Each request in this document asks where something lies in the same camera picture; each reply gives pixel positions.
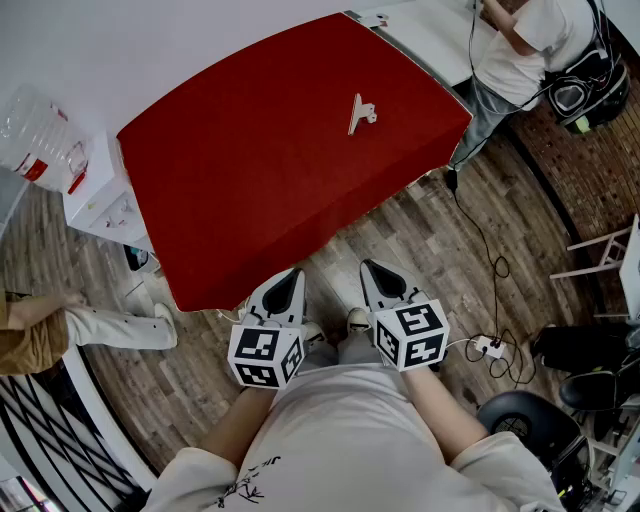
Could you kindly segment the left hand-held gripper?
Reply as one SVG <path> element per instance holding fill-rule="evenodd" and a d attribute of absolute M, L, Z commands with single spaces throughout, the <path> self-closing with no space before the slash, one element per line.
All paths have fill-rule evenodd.
<path fill-rule="evenodd" d="M 282 390 L 294 377 L 305 357 L 305 290 L 305 272 L 291 268 L 251 294 L 251 311 L 284 313 L 291 304 L 292 310 L 269 318 L 247 313 L 232 327 L 227 361 L 241 385 Z"/>

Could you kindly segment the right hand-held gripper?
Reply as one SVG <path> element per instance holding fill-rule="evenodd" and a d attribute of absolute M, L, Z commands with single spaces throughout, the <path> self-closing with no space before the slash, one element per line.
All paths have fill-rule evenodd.
<path fill-rule="evenodd" d="M 399 372 L 439 363 L 450 326 L 441 303 L 421 291 L 406 269 L 375 259 L 360 264 L 373 347 Z"/>

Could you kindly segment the large metal binder clip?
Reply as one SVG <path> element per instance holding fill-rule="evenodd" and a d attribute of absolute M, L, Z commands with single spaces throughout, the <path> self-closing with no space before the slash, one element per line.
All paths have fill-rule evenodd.
<path fill-rule="evenodd" d="M 364 119 L 367 123 L 373 124 L 377 121 L 377 113 L 373 103 L 364 103 L 360 93 L 354 96 L 353 108 L 349 122 L 348 135 L 353 136 L 359 122 Z"/>

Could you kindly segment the person's left forearm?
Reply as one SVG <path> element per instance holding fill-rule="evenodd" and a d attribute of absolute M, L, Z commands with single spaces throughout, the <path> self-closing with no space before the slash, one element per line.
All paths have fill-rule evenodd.
<path fill-rule="evenodd" d="M 263 423 L 274 398 L 273 389 L 243 390 L 225 415 L 200 443 L 200 448 L 217 455 L 240 469 L 246 454 Z"/>

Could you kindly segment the person's right forearm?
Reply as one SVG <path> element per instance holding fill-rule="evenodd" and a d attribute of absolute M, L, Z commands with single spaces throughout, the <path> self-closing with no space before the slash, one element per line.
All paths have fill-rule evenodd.
<path fill-rule="evenodd" d="M 401 376 L 411 402 L 431 430 L 447 464 L 489 436 L 428 367 L 405 371 Z"/>

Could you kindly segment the white power strip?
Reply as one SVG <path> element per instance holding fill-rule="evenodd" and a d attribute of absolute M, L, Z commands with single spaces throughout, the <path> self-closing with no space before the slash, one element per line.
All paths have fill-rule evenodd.
<path fill-rule="evenodd" d="M 503 355 L 506 344 L 499 338 L 480 335 L 473 340 L 475 349 L 485 356 L 500 359 Z"/>

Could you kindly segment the red table cover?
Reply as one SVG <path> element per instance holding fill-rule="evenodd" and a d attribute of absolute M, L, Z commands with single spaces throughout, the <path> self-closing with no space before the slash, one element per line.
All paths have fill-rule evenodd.
<path fill-rule="evenodd" d="M 356 93 L 377 121 L 349 136 Z M 426 71 L 336 13 L 215 63 L 118 140 L 177 307 L 231 310 L 444 166 L 470 120 Z"/>

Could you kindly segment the white grey device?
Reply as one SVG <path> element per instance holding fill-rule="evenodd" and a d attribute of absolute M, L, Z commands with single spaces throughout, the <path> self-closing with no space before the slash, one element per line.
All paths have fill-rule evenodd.
<path fill-rule="evenodd" d="M 128 245 L 124 245 L 123 249 L 127 264 L 132 272 L 155 273 L 161 268 L 158 259 L 152 252 Z"/>

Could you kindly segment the person's white t-shirt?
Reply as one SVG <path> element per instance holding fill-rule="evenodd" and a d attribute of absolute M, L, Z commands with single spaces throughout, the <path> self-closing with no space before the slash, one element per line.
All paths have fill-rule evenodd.
<path fill-rule="evenodd" d="M 277 392 L 240 469 L 180 450 L 143 512 L 565 512 L 551 477 L 512 433 L 447 464 L 401 373 L 336 365 Z"/>

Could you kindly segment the black office chair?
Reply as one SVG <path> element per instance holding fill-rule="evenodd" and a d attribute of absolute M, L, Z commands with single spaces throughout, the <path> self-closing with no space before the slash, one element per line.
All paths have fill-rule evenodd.
<path fill-rule="evenodd" d="M 477 419 L 491 434 L 514 433 L 549 471 L 570 462 L 591 466 L 592 450 L 580 425 L 534 393 L 515 390 L 496 395 L 478 409 Z"/>

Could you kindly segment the white cabinet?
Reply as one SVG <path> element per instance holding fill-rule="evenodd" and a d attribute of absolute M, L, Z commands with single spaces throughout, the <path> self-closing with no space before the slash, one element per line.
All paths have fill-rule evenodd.
<path fill-rule="evenodd" d="M 68 226 L 151 252 L 153 246 L 124 167 L 118 139 L 102 132 L 89 144 L 85 178 L 63 197 Z"/>

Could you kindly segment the white desk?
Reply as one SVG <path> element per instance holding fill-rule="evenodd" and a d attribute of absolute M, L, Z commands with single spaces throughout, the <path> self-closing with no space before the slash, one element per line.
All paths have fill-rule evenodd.
<path fill-rule="evenodd" d="M 619 278 L 629 319 L 640 322 L 640 217 L 635 214 Z"/>

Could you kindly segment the black metal railing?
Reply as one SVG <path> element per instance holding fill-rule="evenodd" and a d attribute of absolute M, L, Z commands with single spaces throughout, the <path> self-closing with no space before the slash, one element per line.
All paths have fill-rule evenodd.
<path fill-rule="evenodd" d="M 70 383 L 0 376 L 0 455 L 64 512 L 139 512 L 146 492 Z"/>

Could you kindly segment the black backpack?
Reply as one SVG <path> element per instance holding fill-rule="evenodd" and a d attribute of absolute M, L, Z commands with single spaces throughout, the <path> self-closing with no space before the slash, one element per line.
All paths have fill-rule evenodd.
<path fill-rule="evenodd" d="M 557 124 L 585 134 L 624 110 L 630 78 L 619 55 L 592 46 L 566 69 L 547 73 L 543 89 Z"/>

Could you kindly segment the clear plastic water bottle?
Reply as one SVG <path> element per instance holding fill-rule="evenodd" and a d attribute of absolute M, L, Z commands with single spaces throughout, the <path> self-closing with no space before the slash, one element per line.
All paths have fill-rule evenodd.
<path fill-rule="evenodd" d="M 23 84 L 0 109 L 0 168 L 50 191 L 72 194 L 84 180 L 87 136 L 46 95 Z"/>

